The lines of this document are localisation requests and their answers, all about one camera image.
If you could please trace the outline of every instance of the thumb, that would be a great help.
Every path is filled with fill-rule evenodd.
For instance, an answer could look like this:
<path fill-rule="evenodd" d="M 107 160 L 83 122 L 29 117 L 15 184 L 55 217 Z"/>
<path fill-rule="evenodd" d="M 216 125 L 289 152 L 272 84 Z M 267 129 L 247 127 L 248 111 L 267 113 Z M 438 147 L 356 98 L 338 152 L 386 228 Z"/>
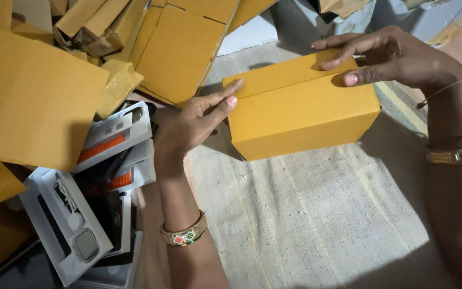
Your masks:
<path fill-rule="evenodd" d="M 345 74 L 343 81 L 346 86 L 357 86 L 378 81 L 396 80 L 398 69 L 392 62 L 365 66 Z"/>
<path fill-rule="evenodd" d="M 221 123 L 228 115 L 234 110 L 238 103 L 236 96 L 230 96 L 222 100 L 219 105 L 207 116 L 206 121 L 209 123 L 209 126 L 216 128 L 219 123 Z"/>

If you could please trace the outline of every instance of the fingernail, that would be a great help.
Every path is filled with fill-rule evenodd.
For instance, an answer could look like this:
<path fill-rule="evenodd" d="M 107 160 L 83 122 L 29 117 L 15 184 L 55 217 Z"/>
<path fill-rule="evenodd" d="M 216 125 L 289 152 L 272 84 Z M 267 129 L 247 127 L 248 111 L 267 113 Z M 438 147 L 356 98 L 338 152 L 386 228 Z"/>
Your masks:
<path fill-rule="evenodd" d="M 345 76 L 345 85 L 346 86 L 353 86 L 358 82 L 358 77 L 356 75 L 346 75 Z"/>
<path fill-rule="evenodd" d="M 236 98 L 236 96 L 230 96 L 228 97 L 227 102 L 230 107 L 234 108 L 238 103 L 238 98 Z"/>

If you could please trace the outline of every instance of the gold bangle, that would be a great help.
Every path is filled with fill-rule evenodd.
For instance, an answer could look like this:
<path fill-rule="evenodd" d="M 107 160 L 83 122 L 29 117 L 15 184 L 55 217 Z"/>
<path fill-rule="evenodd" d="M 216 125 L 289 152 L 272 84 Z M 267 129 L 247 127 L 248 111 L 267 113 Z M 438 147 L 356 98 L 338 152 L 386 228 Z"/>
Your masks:
<path fill-rule="evenodd" d="M 426 156 L 427 161 L 431 163 L 462 165 L 462 149 L 446 151 L 426 149 Z"/>
<path fill-rule="evenodd" d="M 160 227 L 160 235 L 162 236 L 163 240 L 172 246 L 187 246 L 191 243 L 199 240 L 202 235 L 206 232 L 207 228 L 207 220 L 206 214 L 201 212 L 201 217 L 197 220 L 195 225 L 191 226 L 190 228 L 179 231 L 179 232 L 169 232 L 165 230 L 164 225 Z"/>

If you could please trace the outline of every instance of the forearm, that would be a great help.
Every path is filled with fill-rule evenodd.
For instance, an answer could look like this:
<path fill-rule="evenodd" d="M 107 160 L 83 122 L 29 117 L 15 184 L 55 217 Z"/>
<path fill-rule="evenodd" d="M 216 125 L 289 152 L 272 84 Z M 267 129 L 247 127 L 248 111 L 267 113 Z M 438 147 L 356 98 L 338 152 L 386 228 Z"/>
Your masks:
<path fill-rule="evenodd" d="M 430 95 L 430 89 L 424 89 Z M 462 83 L 429 101 L 429 139 L 434 149 L 462 148 Z M 429 217 L 449 264 L 462 278 L 462 165 L 430 165 Z"/>
<path fill-rule="evenodd" d="M 193 226 L 200 211 L 183 169 L 183 161 L 157 165 L 164 228 L 170 232 Z M 167 246 L 173 288 L 227 288 L 228 280 L 209 230 L 196 242 Z"/>

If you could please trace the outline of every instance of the hand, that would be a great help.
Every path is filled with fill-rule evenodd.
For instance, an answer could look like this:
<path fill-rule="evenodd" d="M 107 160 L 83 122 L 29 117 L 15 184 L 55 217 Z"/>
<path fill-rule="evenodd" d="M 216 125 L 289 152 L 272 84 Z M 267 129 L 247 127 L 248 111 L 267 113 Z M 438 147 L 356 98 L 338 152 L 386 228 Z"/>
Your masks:
<path fill-rule="evenodd" d="M 185 155 L 202 144 L 238 103 L 234 94 L 243 79 L 230 83 L 223 92 L 192 98 L 184 110 L 155 137 L 155 167 L 161 169 L 183 163 Z"/>
<path fill-rule="evenodd" d="M 433 92 L 462 79 L 459 62 L 398 26 L 388 26 L 372 34 L 331 36 L 311 47 L 316 51 L 343 47 L 334 59 L 321 64 L 324 70 L 334 69 L 353 55 L 366 56 L 368 66 L 345 74 L 347 86 L 396 80 L 425 93 L 425 90 Z"/>

